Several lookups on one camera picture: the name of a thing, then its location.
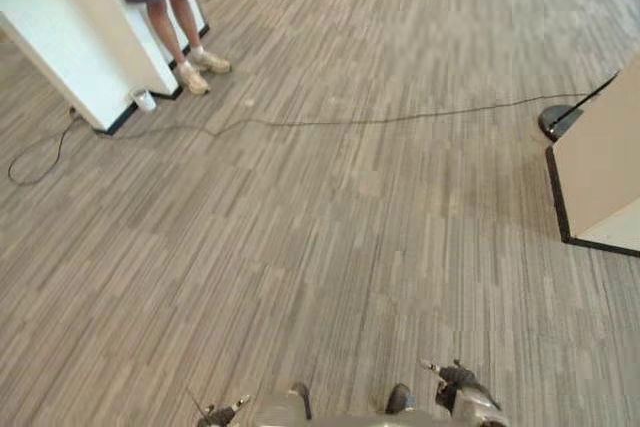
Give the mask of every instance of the black baseboard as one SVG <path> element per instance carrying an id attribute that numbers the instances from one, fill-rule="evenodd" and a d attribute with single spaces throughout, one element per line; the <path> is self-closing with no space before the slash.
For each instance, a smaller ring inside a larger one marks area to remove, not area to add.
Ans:
<path id="1" fill-rule="evenodd" d="M 560 229 L 560 238 L 566 244 L 579 245 L 581 247 L 589 247 L 592 249 L 606 250 L 607 252 L 615 252 L 616 254 L 631 255 L 640 257 L 640 251 L 617 247 L 615 245 L 601 244 L 599 242 L 591 242 L 588 240 L 576 239 L 571 236 L 569 230 L 569 218 L 567 217 L 567 208 L 564 204 L 562 195 L 562 186 L 560 185 L 560 177 L 558 175 L 558 167 L 556 159 L 553 155 L 553 147 L 549 146 L 546 152 L 547 166 L 549 168 L 549 177 L 551 178 L 551 190 L 553 191 L 553 203 L 558 216 L 558 227 Z"/>
<path id="2" fill-rule="evenodd" d="M 211 28 L 209 27 L 209 24 L 204 24 L 204 27 L 202 27 L 202 29 L 200 29 L 200 32 L 198 32 L 198 34 L 200 35 L 200 38 L 204 37 L 204 35 L 209 32 L 209 30 L 211 30 Z M 182 52 L 184 52 L 184 55 L 187 55 L 189 53 L 189 51 L 191 50 L 191 47 L 189 47 L 188 45 L 182 50 Z M 169 68 L 173 69 L 176 66 L 176 61 L 173 60 L 169 63 Z M 176 100 L 180 94 L 182 93 L 182 87 L 178 86 L 178 88 L 176 90 L 174 90 L 171 94 L 160 94 L 158 92 L 153 92 L 151 91 L 151 95 L 153 95 L 154 97 L 157 97 L 159 99 L 166 99 L 166 100 Z M 131 117 L 133 115 L 133 113 L 136 111 L 138 107 L 136 106 L 135 102 L 132 102 L 125 110 L 124 112 L 122 112 L 122 114 L 120 114 L 120 116 L 115 120 L 115 122 L 113 124 L 111 124 L 111 126 L 107 129 L 107 130 L 98 130 L 98 129 L 94 129 L 96 132 L 99 132 L 101 134 L 106 134 L 106 135 L 113 135 L 116 133 L 116 131 L 122 127 L 122 125 L 127 121 L 127 119 L 129 117 Z"/>
<path id="3" fill-rule="evenodd" d="M 127 107 L 124 110 L 124 112 L 120 114 L 120 116 L 113 122 L 113 124 L 111 124 L 111 126 L 107 130 L 100 130 L 100 129 L 93 129 L 93 130 L 101 134 L 113 135 L 116 133 L 116 131 L 120 127 L 122 127 L 122 125 L 127 121 L 127 119 L 133 115 L 133 113 L 136 111 L 137 108 L 138 106 L 136 105 L 136 103 L 131 102 L 131 104 L 129 104 L 129 107 Z"/>

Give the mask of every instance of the microphone stand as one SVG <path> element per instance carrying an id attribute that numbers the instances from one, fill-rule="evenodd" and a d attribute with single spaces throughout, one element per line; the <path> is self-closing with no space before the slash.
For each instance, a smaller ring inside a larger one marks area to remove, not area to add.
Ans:
<path id="1" fill-rule="evenodd" d="M 569 130 L 569 127 L 578 120 L 578 117 L 582 115 L 582 110 L 578 110 L 578 108 L 607 88 L 607 86 L 613 82 L 613 79 L 618 76 L 619 72 L 620 71 L 613 74 L 613 77 L 587 95 L 576 105 L 552 105 L 551 107 L 544 109 L 538 116 L 538 126 L 540 127 L 540 130 L 542 130 L 544 135 L 549 137 L 552 142 L 558 140 L 567 130 Z"/>

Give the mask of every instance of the white sneaker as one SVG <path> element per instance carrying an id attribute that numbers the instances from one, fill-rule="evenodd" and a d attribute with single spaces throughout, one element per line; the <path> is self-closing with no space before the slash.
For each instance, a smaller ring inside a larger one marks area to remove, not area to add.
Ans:
<path id="1" fill-rule="evenodd" d="M 188 62 L 179 65 L 176 69 L 179 80 L 195 95 L 202 95 L 209 92 L 209 84 L 202 78 L 200 73 Z"/>
<path id="2" fill-rule="evenodd" d="M 200 55 L 193 54 L 191 56 L 193 63 L 200 69 L 210 70 L 216 74 L 226 74 L 231 72 L 231 62 L 217 55 L 207 52 L 206 50 Z"/>

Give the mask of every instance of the power cord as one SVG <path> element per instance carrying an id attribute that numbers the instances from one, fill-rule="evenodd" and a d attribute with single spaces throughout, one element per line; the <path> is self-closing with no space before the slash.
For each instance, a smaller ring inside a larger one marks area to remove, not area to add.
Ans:
<path id="1" fill-rule="evenodd" d="M 463 110 L 451 110 L 451 111 L 445 111 L 445 112 L 423 112 L 423 113 L 418 113 L 418 114 L 410 114 L 410 115 L 401 115 L 398 117 L 389 117 L 386 119 L 370 119 L 370 120 L 329 120 L 329 121 L 312 121 L 312 122 L 270 122 L 267 120 L 262 120 L 262 119 L 254 119 L 254 118 L 246 118 L 246 119 L 240 119 L 237 120 L 236 122 L 233 122 L 232 124 L 229 124 L 226 127 L 222 127 L 221 129 L 217 130 L 217 131 L 212 131 L 207 129 L 206 127 L 202 127 L 202 126 L 198 126 L 198 125 L 187 125 L 187 124 L 176 124 L 176 125 L 169 125 L 167 127 L 158 127 L 156 129 L 150 129 L 150 130 L 145 130 L 143 132 L 139 132 L 137 134 L 131 134 L 131 135 L 122 135 L 122 136 L 118 136 L 118 137 L 112 137 L 106 134 L 98 134 L 98 137 L 101 139 L 105 139 L 105 140 L 110 140 L 110 141 L 120 141 L 120 140 L 134 140 L 134 139 L 140 139 L 142 137 L 146 137 L 148 135 L 154 135 L 154 134 L 159 134 L 159 133 L 163 133 L 163 132 L 173 132 L 173 131 L 179 131 L 179 130 L 190 130 L 190 131 L 196 131 L 196 132 L 200 132 L 203 133 L 205 135 L 208 135 L 209 137 L 211 137 L 212 139 L 219 139 L 222 135 L 226 134 L 227 132 L 230 132 L 231 130 L 234 130 L 242 125 L 247 125 L 247 124 L 258 124 L 258 125 L 262 125 L 265 127 L 269 127 L 269 128 L 301 128 L 301 127 L 323 127 L 323 126 L 339 126 L 339 125 L 344 125 L 344 126 L 358 126 L 358 125 L 385 125 L 385 124 L 395 124 L 395 123 L 399 123 L 399 122 L 409 122 L 409 121 L 414 121 L 414 120 L 418 120 L 418 119 L 429 119 L 429 118 L 437 118 L 437 117 L 449 117 L 449 116 L 454 116 L 454 115 L 462 115 L 462 114 L 471 114 L 474 112 L 485 112 L 485 111 L 489 111 L 489 110 L 496 110 L 496 109 L 501 109 L 504 107 L 514 107 L 516 105 L 521 105 L 521 104 L 526 104 L 529 102 L 534 102 L 536 100 L 544 100 L 544 99 L 557 99 L 560 97 L 581 97 L 584 95 L 588 95 L 588 94 L 583 94 L 583 93 L 574 93 L 574 94 L 554 94 L 554 95 L 539 95 L 537 97 L 530 97 L 527 99 L 522 99 L 522 100 L 518 100 L 515 102 L 507 102 L 507 103 L 503 103 L 503 104 L 493 104 L 493 105 L 487 105 L 487 106 L 482 106 L 482 107 L 472 107 L 470 109 L 463 109 Z M 64 144 L 64 140 L 67 137 L 67 135 L 69 134 L 69 132 L 71 132 L 73 126 L 79 122 L 83 120 L 80 117 L 76 117 L 73 120 L 71 120 L 71 122 L 69 122 L 69 124 L 64 128 L 64 130 L 62 130 L 59 133 L 56 134 L 52 134 L 49 135 L 47 137 L 44 137 L 36 142 L 34 142 L 33 144 L 27 146 L 26 148 L 24 148 L 23 150 L 21 150 L 14 158 L 13 160 L 9 163 L 9 168 L 7 169 L 7 177 L 9 178 L 9 181 L 19 187 L 27 187 L 27 186 L 31 186 L 31 185 L 37 185 L 39 184 L 47 175 L 49 175 L 51 172 L 53 172 L 53 170 L 55 169 L 56 165 L 60 162 L 60 157 L 62 155 L 62 146 Z M 30 180 L 19 180 L 16 179 L 15 176 L 13 175 L 13 169 L 16 165 L 16 163 L 22 158 L 24 157 L 28 152 L 30 152 L 31 150 L 33 150 L 35 147 L 50 141 L 51 139 L 55 139 L 56 137 L 60 137 L 59 141 L 58 141 L 58 147 L 56 150 L 56 157 L 54 159 L 54 161 L 47 167 L 47 169 L 40 174 L 38 177 L 34 178 L 34 179 L 30 179 Z"/>
<path id="2" fill-rule="evenodd" d="M 53 169 L 55 169 L 56 165 L 58 165 L 58 162 L 60 162 L 60 156 L 62 155 L 62 144 L 64 144 L 64 139 L 69 134 L 69 132 L 71 132 L 71 129 L 73 129 L 73 126 L 80 121 L 84 121 L 84 119 L 80 116 L 73 117 L 71 122 L 69 122 L 69 124 L 64 128 L 62 132 L 57 132 L 55 134 L 48 135 L 47 137 L 43 137 L 42 139 L 37 140 L 33 144 L 21 150 L 20 153 L 18 153 L 18 155 L 16 155 L 13 158 L 13 160 L 9 163 L 9 168 L 7 169 L 7 177 L 9 178 L 11 183 L 16 184 L 20 187 L 27 187 L 29 185 L 36 185 L 42 182 L 42 180 L 47 175 L 53 172 Z M 55 139 L 56 137 L 60 137 L 60 139 L 58 140 L 58 148 L 56 149 L 56 158 L 53 160 L 53 162 L 49 165 L 49 167 L 47 167 L 47 169 L 42 174 L 40 174 L 35 179 L 31 179 L 31 180 L 18 180 L 13 176 L 13 168 L 22 157 L 24 157 L 29 151 L 33 150 L 35 147 L 38 147 L 41 144 L 44 144 L 45 142 Z"/>

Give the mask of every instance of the white cup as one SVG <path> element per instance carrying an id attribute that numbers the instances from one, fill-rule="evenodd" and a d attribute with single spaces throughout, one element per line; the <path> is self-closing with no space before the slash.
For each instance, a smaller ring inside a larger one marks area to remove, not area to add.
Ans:
<path id="1" fill-rule="evenodd" d="M 156 108 L 156 101 L 148 90 L 140 89 L 131 92 L 131 98 L 136 103 L 138 108 L 144 112 L 151 112 Z"/>

